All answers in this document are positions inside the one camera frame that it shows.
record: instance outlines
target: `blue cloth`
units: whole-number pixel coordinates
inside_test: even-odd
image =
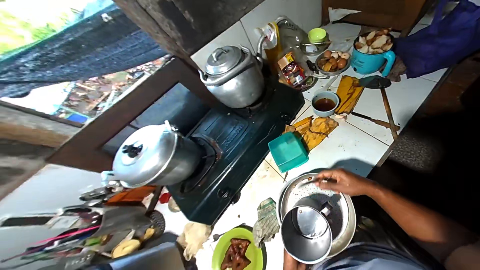
[[[440,0],[432,24],[395,40],[395,53],[407,67],[407,78],[450,67],[480,49],[480,6],[468,0],[442,19],[447,0]]]
[[[386,245],[354,243],[312,270],[427,270],[414,258]]]

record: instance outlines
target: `gas stove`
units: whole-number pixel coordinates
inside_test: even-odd
[[[203,149],[196,171],[185,181],[167,186],[183,214],[191,221],[213,225],[305,103],[302,94],[271,82],[260,99],[229,112],[210,110],[188,134]]]

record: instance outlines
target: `teal plastic container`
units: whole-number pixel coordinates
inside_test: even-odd
[[[292,132],[282,134],[269,142],[268,148],[281,172],[296,168],[308,161],[307,150]]]

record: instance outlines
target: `forearm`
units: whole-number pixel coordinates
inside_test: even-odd
[[[375,185],[367,195],[440,262],[456,248],[477,239],[475,234],[458,223],[386,188]]]

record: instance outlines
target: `strainer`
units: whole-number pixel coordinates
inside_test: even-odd
[[[331,213],[327,216],[333,238],[332,250],[328,255],[330,258],[350,244],[355,232],[355,210],[350,196],[317,187],[312,181],[316,175],[316,173],[306,173],[285,184],[277,204],[277,219],[281,224],[286,213],[304,197],[321,203],[328,202],[332,206]]]

